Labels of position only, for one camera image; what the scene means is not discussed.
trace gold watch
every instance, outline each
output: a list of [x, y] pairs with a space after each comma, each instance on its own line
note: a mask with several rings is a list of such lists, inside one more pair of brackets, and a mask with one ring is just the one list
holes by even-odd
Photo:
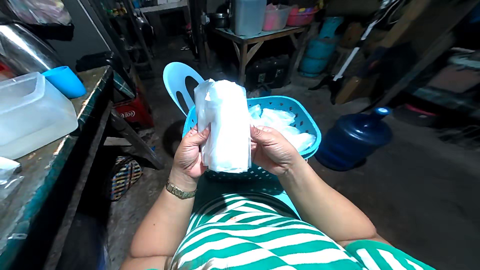
[[171, 194], [177, 196], [182, 200], [193, 198], [195, 196], [195, 193], [197, 193], [196, 189], [194, 191], [185, 192], [179, 189], [178, 187], [176, 187], [174, 184], [170, 183], [170, 180], [167, 181], [167, 184], [165, 185], [165, 189]]

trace person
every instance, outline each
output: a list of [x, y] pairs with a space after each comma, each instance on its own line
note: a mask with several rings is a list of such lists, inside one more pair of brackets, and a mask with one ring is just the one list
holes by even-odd
[[301, 219], [262, 193], [225, 194], [192, 214], [206, 167], [191, 129], [166, 188], [135, 233], [122, 270], [431, 270], [378, 235], [369, 218], [327, 185], [278, 131], [251, 127], [252, 162], [275, 174]]

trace person's right hand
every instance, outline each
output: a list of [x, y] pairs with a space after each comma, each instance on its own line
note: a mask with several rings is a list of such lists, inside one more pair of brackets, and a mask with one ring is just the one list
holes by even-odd
[[252, 162], [268, 172], [280, 175], [303, 158], [295, 147], [271, 127], [250, 127]]

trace striped shirt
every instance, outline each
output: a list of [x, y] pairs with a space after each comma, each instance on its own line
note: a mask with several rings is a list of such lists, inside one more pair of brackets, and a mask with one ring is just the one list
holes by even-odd
[[261, 193], [223, 195], [195, 211], [172, 262], [181, 270], [433, 269], [376, 241], [343, 248]]

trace coca-cola logo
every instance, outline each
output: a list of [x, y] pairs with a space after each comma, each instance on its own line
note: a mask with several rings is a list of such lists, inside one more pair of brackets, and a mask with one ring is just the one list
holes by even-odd
[[131, 116], [135, 116], [135, 111], [131, 110], [131, 111], [128, 111], [128, 112], [124, 112], [124, 113], [121, 113], [120, 116], [122, 118], [127, 118], [127, 117], [131, 117]]

